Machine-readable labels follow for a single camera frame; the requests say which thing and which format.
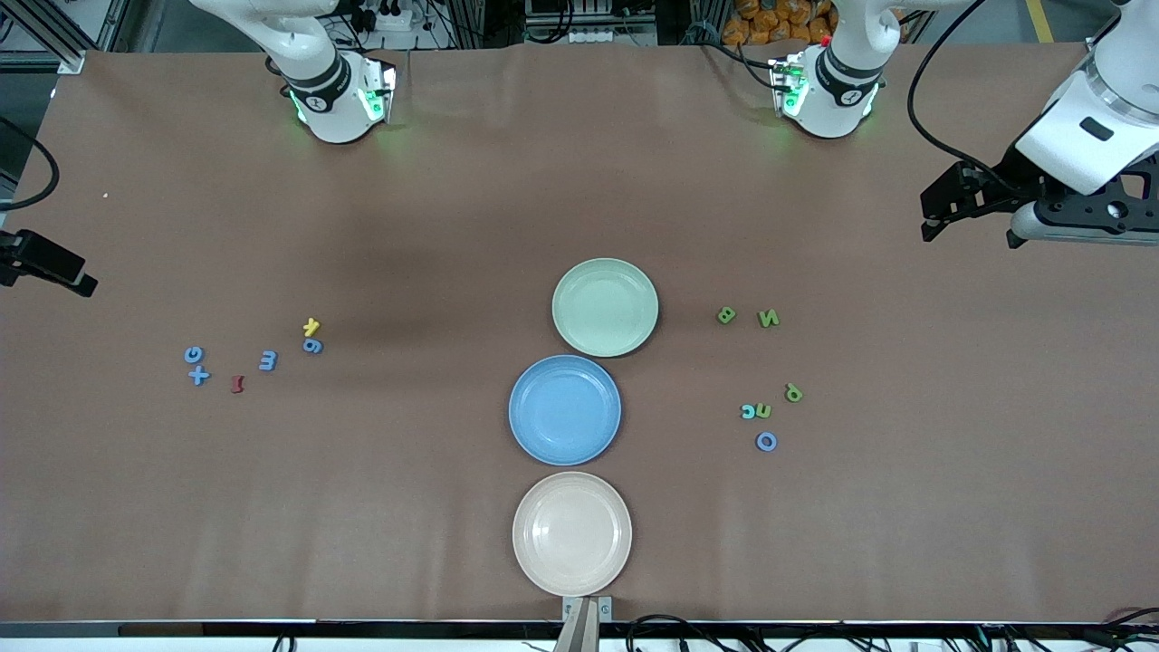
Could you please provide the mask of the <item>bag of oranges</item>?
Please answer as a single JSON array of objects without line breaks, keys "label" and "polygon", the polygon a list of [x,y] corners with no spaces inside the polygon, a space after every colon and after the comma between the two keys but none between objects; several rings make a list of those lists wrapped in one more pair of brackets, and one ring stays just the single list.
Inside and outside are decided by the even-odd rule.
[{"label": "bag of oranges", "polygon": [[838,19],[831,0],[732,0],[720,38],[732,49],[779,41],[828,44]]}]

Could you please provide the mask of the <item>green plate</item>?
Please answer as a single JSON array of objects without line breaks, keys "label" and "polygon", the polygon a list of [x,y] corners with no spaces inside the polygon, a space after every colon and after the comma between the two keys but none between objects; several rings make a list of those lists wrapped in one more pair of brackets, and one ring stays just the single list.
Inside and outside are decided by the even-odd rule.
[{"label": "green plate", "polygon": [[659,312],[650,278],[617,257],[574,265],[551,298],[551,317],[560,337],[592,358],[620,358],[641,347],[656,328]]}]

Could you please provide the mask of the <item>brown table cover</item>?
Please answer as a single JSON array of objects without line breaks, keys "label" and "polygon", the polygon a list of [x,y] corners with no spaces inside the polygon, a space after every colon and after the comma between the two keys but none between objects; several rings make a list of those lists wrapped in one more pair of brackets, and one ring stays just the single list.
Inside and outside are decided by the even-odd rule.
[{"label": "brown table cover", "polygon": [[1159,606],[1159,248],[925,244],[923,54],[833,141],[698,47],[393,54],[392,120],[345,146],[261,54],[92,54],[41,129],[61,184],[9,218],[99,290],[0,290],[0,620],[555,618],[508,400],[592,257],[661,300],[583,466],[632,512],[620,618]]}]

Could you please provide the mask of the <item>white electronics box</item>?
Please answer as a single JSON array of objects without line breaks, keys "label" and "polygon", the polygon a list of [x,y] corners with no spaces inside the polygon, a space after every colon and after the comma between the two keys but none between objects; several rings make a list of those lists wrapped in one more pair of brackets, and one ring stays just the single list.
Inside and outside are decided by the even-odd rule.
[{"label": "white electronics box", "polygon": [[524,0],[524,41],[659,45],[656,0]]}]

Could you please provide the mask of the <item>white power strip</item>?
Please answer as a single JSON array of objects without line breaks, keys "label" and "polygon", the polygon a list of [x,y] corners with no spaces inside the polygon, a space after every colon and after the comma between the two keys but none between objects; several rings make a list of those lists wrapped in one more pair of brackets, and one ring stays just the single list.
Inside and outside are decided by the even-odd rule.
[{"label": "white power strip", "polygon": [[417,14],[409,0],[350,0],[350,25],[355,32],[410,32]]}]

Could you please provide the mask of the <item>blue plate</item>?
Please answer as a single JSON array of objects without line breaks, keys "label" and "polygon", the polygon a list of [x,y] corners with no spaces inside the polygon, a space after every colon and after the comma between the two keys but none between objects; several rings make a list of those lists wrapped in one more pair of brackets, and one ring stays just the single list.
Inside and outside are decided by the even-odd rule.
[{"label": "blue plate", "polygon": [[614,441],[624,417],[615,380],[595,360],[551,356],[517,378],[506,409],[513,440],[551,466],[592,461]]}]

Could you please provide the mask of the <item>beige plate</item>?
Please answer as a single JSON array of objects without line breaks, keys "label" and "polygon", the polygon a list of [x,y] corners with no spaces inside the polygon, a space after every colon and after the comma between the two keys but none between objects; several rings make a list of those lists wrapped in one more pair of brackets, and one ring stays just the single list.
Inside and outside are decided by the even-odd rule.
[{"label": "beige plate", "polygon": [[522,572],[555,598],[591,598],[626,567],[630,512],[606,479],[580,471],[539,479],[522,497],[511,527]]}]

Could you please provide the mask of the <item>aluminium frame profile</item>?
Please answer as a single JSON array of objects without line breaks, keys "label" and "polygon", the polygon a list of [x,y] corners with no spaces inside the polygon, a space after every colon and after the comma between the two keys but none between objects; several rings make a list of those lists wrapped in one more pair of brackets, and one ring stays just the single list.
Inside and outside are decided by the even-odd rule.
[{"label": "aluminium frame profile", "polygon": [[132,0],[0,0],[0,72],[75,75],[111,51]]}]

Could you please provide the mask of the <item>table edge rail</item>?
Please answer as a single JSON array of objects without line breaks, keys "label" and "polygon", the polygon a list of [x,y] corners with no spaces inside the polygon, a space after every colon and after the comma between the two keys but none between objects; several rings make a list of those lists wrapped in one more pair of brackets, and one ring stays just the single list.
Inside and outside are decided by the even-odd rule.
[{"label": "table edge rail", "polygon": [[[964,638],[1003,640],[1028,633],[1038,642],[1127,642],[1129,638],[1159,638],[1159,609],[1138,618],[1110,622],[1011,622],[997,620],[613,620],[602,624],[602,633],[621,642],[676,635],[684,638],[719,640],[773,638]],[[254,637],[302,638],[410,638],[462,640],[546,640],[562,629],[557,620],[0,620],[0,638],[112,638],[112,637]]]}]

